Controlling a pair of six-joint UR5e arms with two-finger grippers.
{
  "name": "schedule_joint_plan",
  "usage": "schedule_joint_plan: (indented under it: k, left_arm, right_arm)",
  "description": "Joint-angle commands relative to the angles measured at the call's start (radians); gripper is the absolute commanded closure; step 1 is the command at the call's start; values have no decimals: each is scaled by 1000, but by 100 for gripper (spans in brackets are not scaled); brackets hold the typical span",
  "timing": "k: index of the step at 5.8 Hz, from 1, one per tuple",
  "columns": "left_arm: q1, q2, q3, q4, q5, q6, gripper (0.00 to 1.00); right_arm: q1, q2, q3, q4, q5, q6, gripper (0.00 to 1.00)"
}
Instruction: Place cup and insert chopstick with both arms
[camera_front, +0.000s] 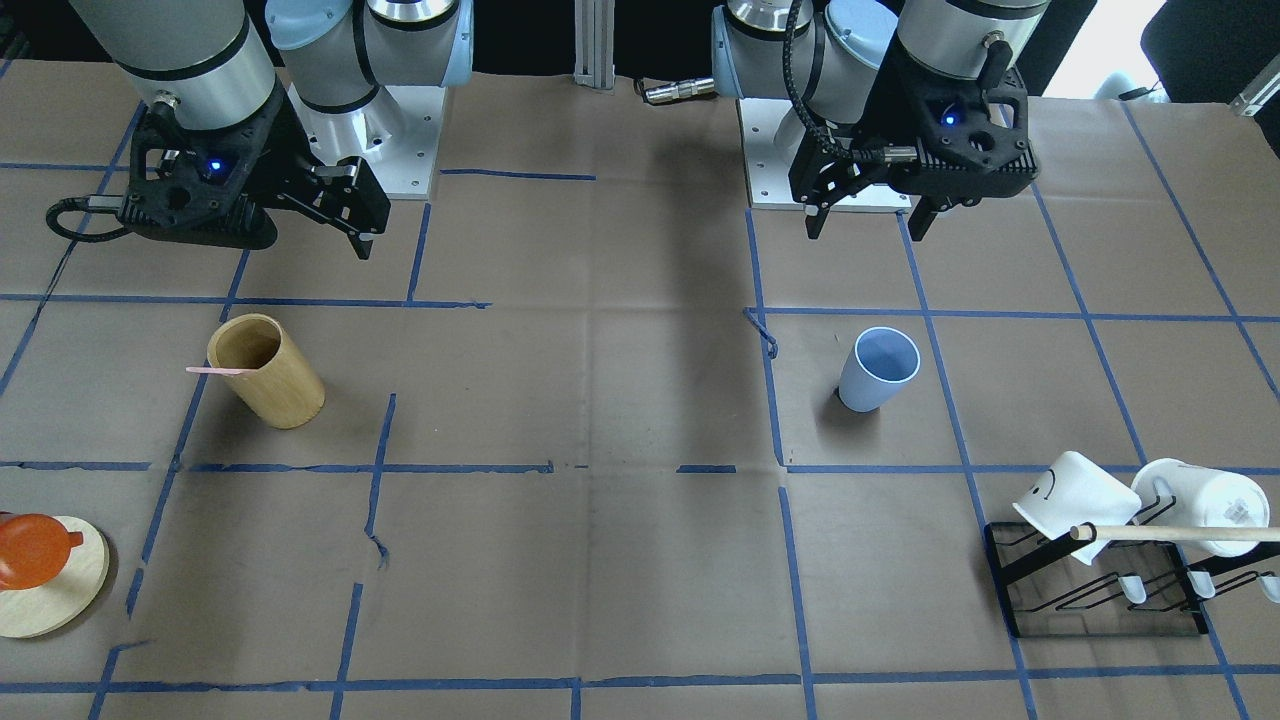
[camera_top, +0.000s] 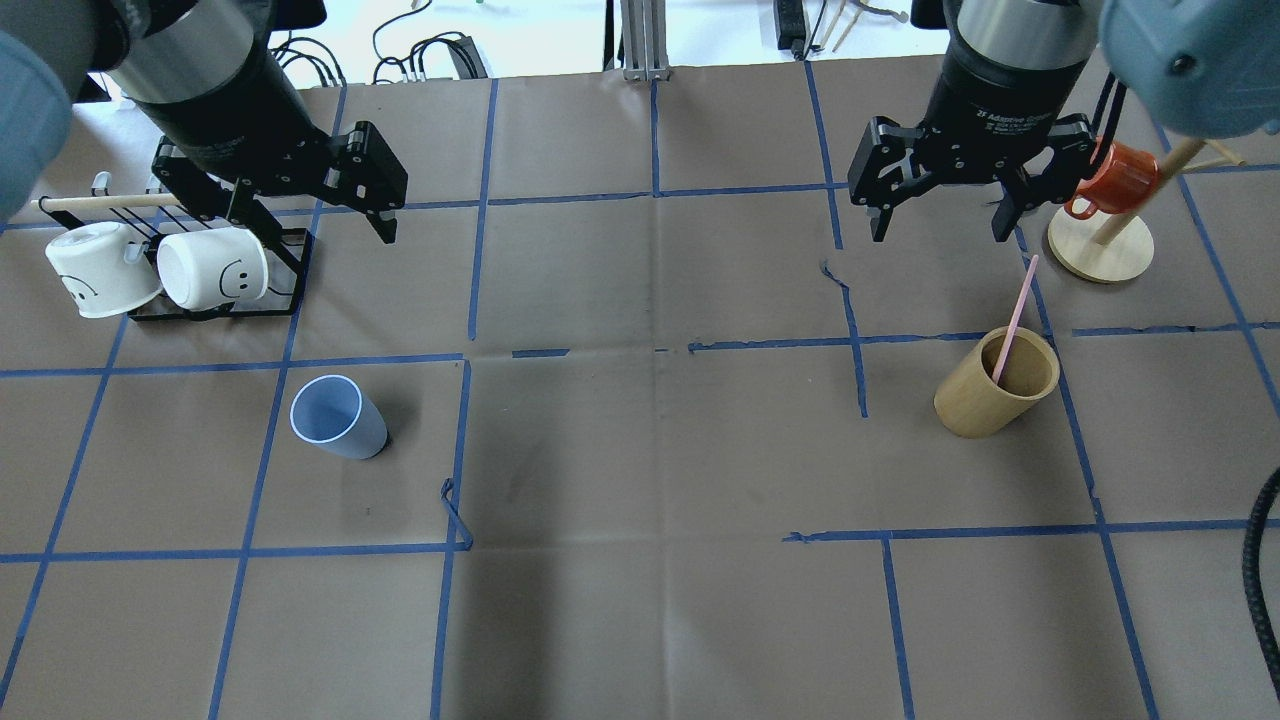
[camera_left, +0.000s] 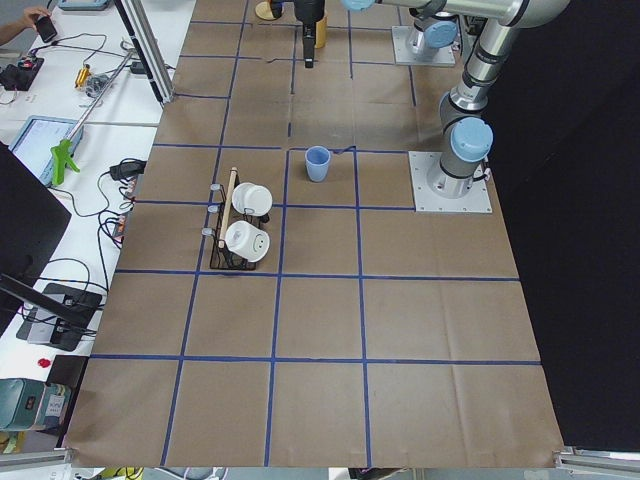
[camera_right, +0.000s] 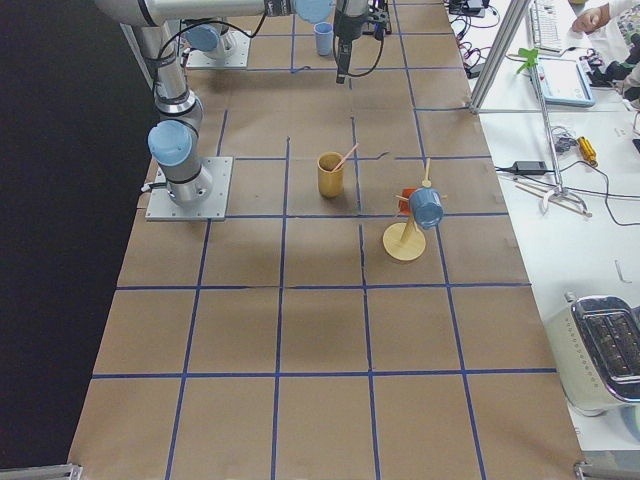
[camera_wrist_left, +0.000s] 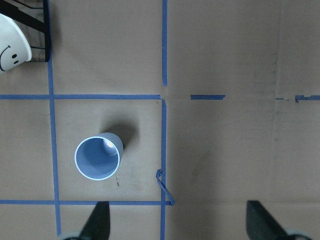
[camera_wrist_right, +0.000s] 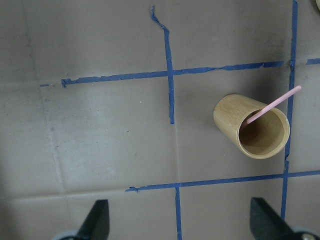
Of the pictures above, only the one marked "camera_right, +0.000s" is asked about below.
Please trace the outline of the person hand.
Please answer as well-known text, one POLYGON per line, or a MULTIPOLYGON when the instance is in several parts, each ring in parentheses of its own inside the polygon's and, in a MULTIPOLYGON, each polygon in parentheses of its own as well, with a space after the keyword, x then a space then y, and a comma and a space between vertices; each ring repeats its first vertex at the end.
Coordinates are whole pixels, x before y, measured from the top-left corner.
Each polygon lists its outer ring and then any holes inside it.
POLYGON ((574 20, 571 30, 575 33, 590 34, 599 28, 600 20, 600 10, 598 8, 589 9, 574 20))

